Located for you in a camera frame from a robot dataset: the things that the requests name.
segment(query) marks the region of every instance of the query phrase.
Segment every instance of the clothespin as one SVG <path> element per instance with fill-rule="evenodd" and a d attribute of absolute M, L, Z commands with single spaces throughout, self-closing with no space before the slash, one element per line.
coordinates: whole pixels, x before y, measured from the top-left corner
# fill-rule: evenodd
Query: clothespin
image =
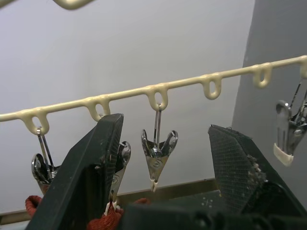
<path fill-rule="evenodd" d="M 131 146 L 127 141 L 123 141 L 119 144 L 117 160 L 116 160 L 116 169 L 113 175 L 109 202 L 106 205 L 106 210 L 104 215 L 107 215 L 110 205 L 112 204 L 114 210 L 117 208 L 117 193 L 120 187 L 120 183 L 123 179 L 127 164 L 131 156 Z"/>
<path fill-rule="evenodd" d="M 176 131 L 171 131 L 168 134 L 166 141 L 160 143 L 160 125 L 161 105 L 159 106 L 159 111 L 156 112 L 155 116 L 153 142 L 147 139 L 146 131 L 142 131 L 142 146 L 146 156 L 151 181 L 151 190 L 153 192 L 155 192 L 157 189 L 160 174 L 178 140 L 178 133 Z"/>
<path fill-rule="evenodd" d="M 307 91 L 298 112 L 292 116 L 292 106 L 297 92 L 301 86 L 299 83 L 291 104 L 279 101 L 276 105 L 277 112 L 277 143 L 274 144 L 274 155 L 285 165 L 290 166 L 294 158 L 294 151 L 307 131 Z"/>

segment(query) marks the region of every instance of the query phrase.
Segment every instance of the plastic hook loop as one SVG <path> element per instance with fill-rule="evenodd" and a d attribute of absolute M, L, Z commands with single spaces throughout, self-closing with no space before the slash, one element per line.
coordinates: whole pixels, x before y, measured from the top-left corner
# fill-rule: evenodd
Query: plastic hook loop
<path fill-rule="evenodd" d="M 253 76 L 253 83 L 256 87 L 263 89 L 271 81 L 272 77 L 272 63 L 263 63 L 261 65 L 254 65 L 251 67 Z"/>
<path fill-rule="evenodd" d="M 157 85 L 151 85 L 145 91 L 145 94 L 148 97 L 150 106 L 155 110 L 159 111 L 159 103 L 156 102 L 154 95 L 158 92 L 162 96 L 161 110 L 165 110 L 168 105 L 168 96 L 167 96 L 167 86 L 164 83 Z"/>
<path fill-rule="evenodd" d="M 31 133 L 37 135 L 38 127 L 33 123 L 34 117 L 37 117 L 41 124 L 41 135 L 45 135 L 49 131 L 49 122 L 47 120 L 47 113 L 43 109 L 37 108 L 34 111 L 23 111 L 20 119 Z"/>
<path fill-rule="evenodd" d="M 215 89 L 213 92 L 210 90 L 210 82 L 214 82 Z M 206 98 L 214 100 L 220 96 L 222 91 L 222 76 L 219 73 L 213 73 L 210 75 L 204 75 L 201 80 L 203 90 Z"/>

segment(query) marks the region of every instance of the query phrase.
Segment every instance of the textured grip surface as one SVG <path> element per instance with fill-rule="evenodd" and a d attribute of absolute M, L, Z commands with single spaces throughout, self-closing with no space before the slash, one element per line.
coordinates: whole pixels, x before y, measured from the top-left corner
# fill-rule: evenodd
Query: textured grip surface
<path fill-rule="evenodd" d="M 208 133 L 215 179 L 227 210 L 240 213 L 246 205 L 253 204 L 254 195 L 265 182 L 265 174 L 261 172 L 257 159 L 245 152 L 238 142 L 237 137 L 244 135 L 219 126 L 211 126 Z"/>

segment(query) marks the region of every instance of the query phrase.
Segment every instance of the white plastic tip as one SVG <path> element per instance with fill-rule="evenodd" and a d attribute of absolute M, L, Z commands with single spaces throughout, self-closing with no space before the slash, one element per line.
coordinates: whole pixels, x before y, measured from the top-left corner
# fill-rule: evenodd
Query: white plastic tip
<path fill-rule="evenodd" d="M 277 157 L 277 159 L 284 164 L 284 166 L 289 167 L 292 164 L 293 161 L 293 156 L 290 156 L 288 154 L 286 154 L 284 151 L 282 151 L 277 145 L 276 143 L 274 143 L 274 147 L 273 147 L 273 152 L 275 157 Z"/>
<path fill-rule="evenodd" d="M 153 179 L 150 179 L 150 188 L 151 188 L 151 190 L 153 192 L 155 192 L 157 187 L 158 187 L 158 182 L 155 182 Z"/>
<path fill-rule="evenodd" d="M 108 211 L 109 211 L 110 203 L 111 203 L 111 202 L 108 202 L 107 205 L 106 205 L 106 209 L 105 209 L 105 212 L 104 212 L 104 215 L 105 215 L 105 216 L 107 216 L 107 213 L 108 213 Z M 117 201 L 112 202 L 112 206 L 113 206 L 114 210 L 116 210 L 116 208 L 117 208 Z"/>

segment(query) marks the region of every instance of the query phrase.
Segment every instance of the metal clip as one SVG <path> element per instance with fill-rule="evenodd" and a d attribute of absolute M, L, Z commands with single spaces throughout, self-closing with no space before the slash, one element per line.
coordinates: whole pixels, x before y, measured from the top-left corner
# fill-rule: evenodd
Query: metal clip
<path fill-rule="evenodd" d="M 44 135 L 41 135 L 41 127 L 37 129 L 36 133 L 43 156 L 39 153 L 34 155 L 31 162 L 31 171 L 41 191 L 43 192 L 43 194 L 45 194 L 53 178 L 56 176 L 59 166 L 54 167 L 53 165 L 46 138 Z"/>
<path fill-rule="evenodd" d="M 110 189 L 110 201 L 107 203 L 104 215 L 107 215 L 110 203 L 112 202 L 114 210 L 117 208 L 117 193 L 120 187 L 120 183 L 123 179 L 127 164 L 129 163 L 131 156 L 131 146 L 127 141 L 123 141 L 119 144 L 115 173 L 113 175 L 113 180 Z"/>
<path fill-rule="evenodd" d="M 293 102 L 301 83 L 299 83 L 290 105 L 285 101 L 279 101 L 276 105 L 277 143 L 274 144 L 273 150 L 274 155 L 285 166 L 291 165 L 294 151 L 307 131 L 307 91 L 297 114 L 292 116 Z"/>
<path fill-rule="evenodd" d="M 168 134 L 166 141 L 159 142 L 160 138 L 160 125 L 161 125 L 161 105 L 159 111 L 156 112 L 155 125 L 154 125 L 154 140 L 153 142 L 147 139 L 146 131 L 142 131 L 142 146 L 146 156 L 146 161 L 151 180 L 151 190 L 156 191 L 160 174 L 168 160 L 169 155 L 174 150 L 178 133 L 172 131 Z"/>

